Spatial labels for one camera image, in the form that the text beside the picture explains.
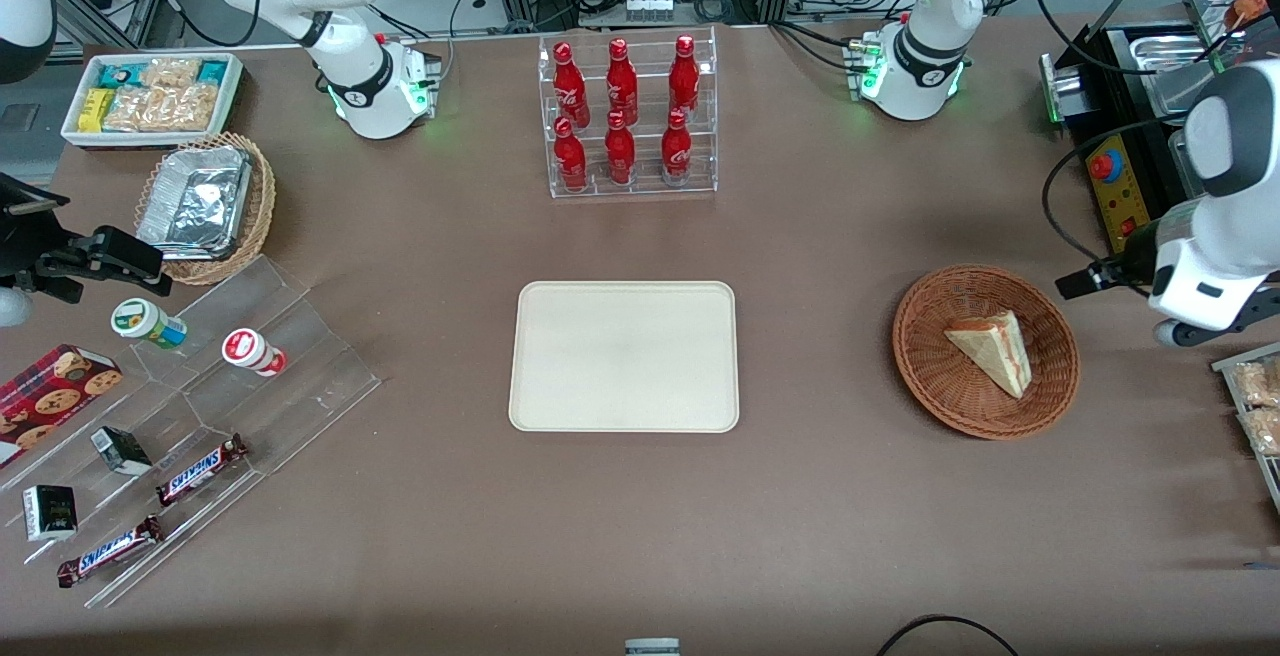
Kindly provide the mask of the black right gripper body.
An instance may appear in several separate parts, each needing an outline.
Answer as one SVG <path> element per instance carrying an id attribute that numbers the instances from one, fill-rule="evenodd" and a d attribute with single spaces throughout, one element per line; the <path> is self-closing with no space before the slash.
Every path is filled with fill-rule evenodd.
<path id="1" fill-rule="evenodd" d="M 42 255 L 72 241 L 54 213 L 69 202 L 65 196 L 1 173 L 3 287 L 13 287 L 19 273 L 32 270 Z"/>

